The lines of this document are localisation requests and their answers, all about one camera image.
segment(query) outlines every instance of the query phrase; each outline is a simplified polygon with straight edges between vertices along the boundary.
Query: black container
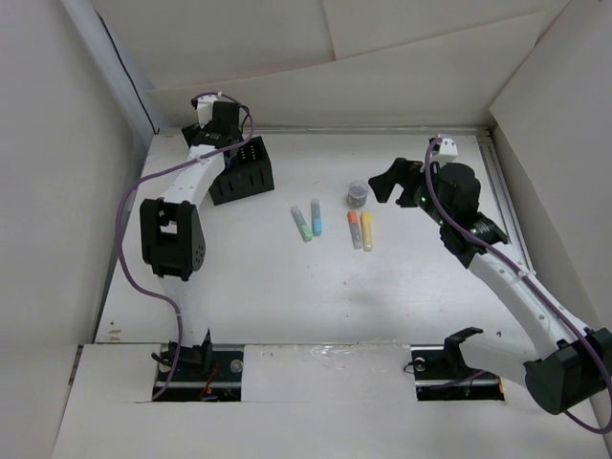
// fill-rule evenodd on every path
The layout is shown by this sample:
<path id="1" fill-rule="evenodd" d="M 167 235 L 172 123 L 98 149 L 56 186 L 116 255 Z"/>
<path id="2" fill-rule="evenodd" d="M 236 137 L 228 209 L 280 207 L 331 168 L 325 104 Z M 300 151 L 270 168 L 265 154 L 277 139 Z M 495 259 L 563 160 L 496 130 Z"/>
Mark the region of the black container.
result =
<path id="1" fill-rule="evenodd" d="M 208 190 L 215 206 L 274 189 L 272 163 L 261 137 L 253 137 L 238 148 L 232 164 L 226 167 Z"/>

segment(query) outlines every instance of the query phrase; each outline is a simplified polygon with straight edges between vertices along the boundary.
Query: white wall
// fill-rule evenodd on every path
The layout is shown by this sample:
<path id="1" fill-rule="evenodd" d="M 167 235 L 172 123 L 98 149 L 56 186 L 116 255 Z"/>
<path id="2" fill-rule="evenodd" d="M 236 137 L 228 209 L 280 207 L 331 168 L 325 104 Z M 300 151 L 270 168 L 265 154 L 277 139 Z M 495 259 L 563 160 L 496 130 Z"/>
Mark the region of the white wall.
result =
<path id="1" fill-rule="evenodd" d="M 59 1 L 2 0 L 2 457 L 51 456 L 77 343 L 92 337 L 131 152 Z"/>
<path id="2" fill-rule="evenodd" d="M 514 205 L 539 275 L 568 309 L 585 319 L 597 315 L 608 328 L 610 43 L 612 3 L 573 0 L 491 109 L 499 123 L 498 147 L 505 145 L 502 163 L 512 170 L 507 179 Z M 607 422 L 607 396 L 594 405 Z"/>

